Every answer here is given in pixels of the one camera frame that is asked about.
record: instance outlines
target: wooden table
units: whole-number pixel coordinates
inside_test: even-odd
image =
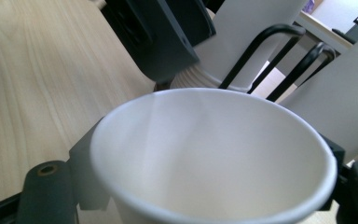
[[[0,0],[0,201],[37,164],[67,161],[100,118],[153,86],[93,3]],[[79,217],[121,223],[113,201]],[[304,223],[328,223],[312,218]]]

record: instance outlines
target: white paper cup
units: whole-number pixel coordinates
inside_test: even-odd
[[[337,178],[309,124],[234,91],[127,102],[103,118],[90,147],[124,223],[295,223],[324,204]]]

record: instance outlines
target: white surface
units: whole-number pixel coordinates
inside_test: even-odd
[[[281,105],[346,150],[358,155],[358,43],[340,55]]]
[[[91,162],[128,223],[296,222],[336,178],[330,149],[298,116],[217,89],[118,107],[92,137]]]
[[[312,16],[329,28],[347,33],[358,16],[358,0],[323,0]]]
[[[317,38],[331,46],[339,53],[344,53],[352,46],[350,42],[333,33],[331,30],[332,28],[327,27],[312,15],[301,12],[296,18],[296,22],[300,26],[304,27],[307,32],[315,35]]]
[[[201,76],[200,82],[220,84],[255,37],[271,25],[292,24],[307,0],[230,0],[213,18],[216,36],[199,44],[195,51],[200,57],[198,73],[184,71],[176,76],[174,88],[191,85],[191,76]],[[268,38],[230,85],[231,90],[248,91],[255,76],[277,47],[280,36]],[[209,87],[207,84],[198,87]]]

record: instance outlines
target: chair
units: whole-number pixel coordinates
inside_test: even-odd
[[[173,80],[172,88],[217,88],[254,38],[271,25],[292,24],[307,0],[230,0],[213,18],[216,36],[199,44],[195,51],[200,63],[190,66]],[[228,86],[247,92],[281,35],[268,38]]]
[[[355,158],[358,155],[358,42],[280,105],[343,147],[345,162]]]

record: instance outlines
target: light wood grain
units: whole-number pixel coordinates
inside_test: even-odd
[[[0,201],[153,86],[91,2],[0,0]]]

